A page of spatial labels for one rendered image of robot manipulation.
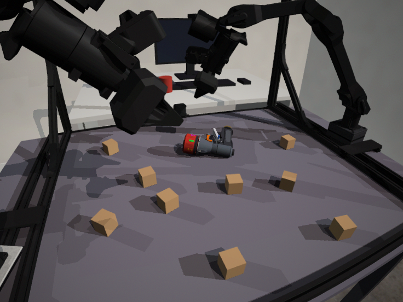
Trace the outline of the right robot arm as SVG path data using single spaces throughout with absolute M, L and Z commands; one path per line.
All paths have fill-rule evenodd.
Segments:
M 61 67 L 84 33 L 87 24 L 53 0 L 39 0 L 33 11 L 24 8 L 32 0 L 0 0 L 0 21 L 16 17 L 9 31 L 0 32 L 4 58 L 10 61 L 25 47 Z M 98 11 L 105 0 L 65 0 L 84 14 L 89 7 Z M 139 14 L 126 10 L 119 15 L 120 26 L 110 34 L 98 30 L 102 44 L 127 68 L 138 62 L 133 56 L 166 33 L 154 11 Z M 133 63 L 131 65 L 131 63 Z

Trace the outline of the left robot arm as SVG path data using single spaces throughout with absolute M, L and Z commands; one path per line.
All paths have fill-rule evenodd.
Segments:
M 228 13 L 219 19 L 200 9 L 191 23 L 188 34 L 208 43 L 213 41 L 219 32 L 213 47 L 219 53 L 231 56 L 239 43 L 247 46 L 246 32 L 240 33 L 222 26 L 247 28 L 263 20 L 296 14 L 302 14 L 318 40 L 326 46 L 341 83 L 337 93 L 346 109 L 342 121 L 338 121 L 337 124 L 352 131 L 361 128 L 358 125 L 361 115 L 368 114 L 371 108 L 366 93 L 355 79 L 343 45 L 342 20 L 316 0 L 294 0 L 267 5 L 241 4 L 231 7 Z M 189 46 L 186 50 L 186 62 L 201 64 L 200 67 L 205 69 L 210 48 Z

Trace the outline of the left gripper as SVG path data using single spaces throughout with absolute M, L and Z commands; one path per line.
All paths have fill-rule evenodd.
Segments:
M 197 87 L 194 98 L 199 98 L 208 93 L 215 93 L 218 87 L 218 80 L 214 77 L 215 73 L 220 75 L 222 72 L 222 68 L 225 64 L 229 62 L 230 58 L 230 56 L 219 53 L 213 47 L 213 44 L 211 45 L 209 55 L 210 56 L 208 58 L 205 69 L 197 73 L 193 82 L 194 86 Z

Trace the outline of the tan cube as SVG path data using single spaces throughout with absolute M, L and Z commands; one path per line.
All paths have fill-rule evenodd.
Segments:
M 329 230 L 332 232 L 337 241 L 350 238 L 356 228 L 357 226 L 348 217 L 348 215 L 335 217 L 329 226 Z
M 228 195 L 241 194 L 243 189 L 243 180 L 240 174 L 226 175 L 225 187 Z
M 179 207 L 179 196 L 170 188 L 156 194 L 158 206 L 167 214 Z
M 284 149 L 288 150 L 294 147 L 295 145 L 295 138 L 290 136 L 290 135 L 284 135 L 281 136 L 280 139 L 280 146 L 283 147 Z
M 244 273 L 246 261 L 238 247 L 218 253 L 217 264 L 225 280 Z
M 118 143 L 113 139 L 102 142 L 102 145 L 104 152 L 109 156 L 119 152 Z
M 144 188 L 157 184 L 156 173 L 151 166 L 138 169 L 139 179 Z
M 118 226 L 116 215 L 103 208 L 92 217 L 91 222 L 95 231 L 107 237 L 109 237 Z
M 297 177 L 296 173 L 292 173 L 292 172 L 284 170 L 281 181 L 280 181 L 279 189 L 283 189 L 283 190 L 292 192 L 293 187 L 295 185 L 296 177 Z

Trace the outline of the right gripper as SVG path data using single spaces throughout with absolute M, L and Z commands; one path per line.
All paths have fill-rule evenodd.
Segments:
M 78 79 L 99 90 L 110 101 L 116 127 L 133 135 L 145 126 L 180 126 L 182 117 L 164 96 L 168 87 L 152 72 L 140 67 L 127 68 L 105 47 L 96 29 L 87 25 L 77 45 L 61 66 L 68 78 Z

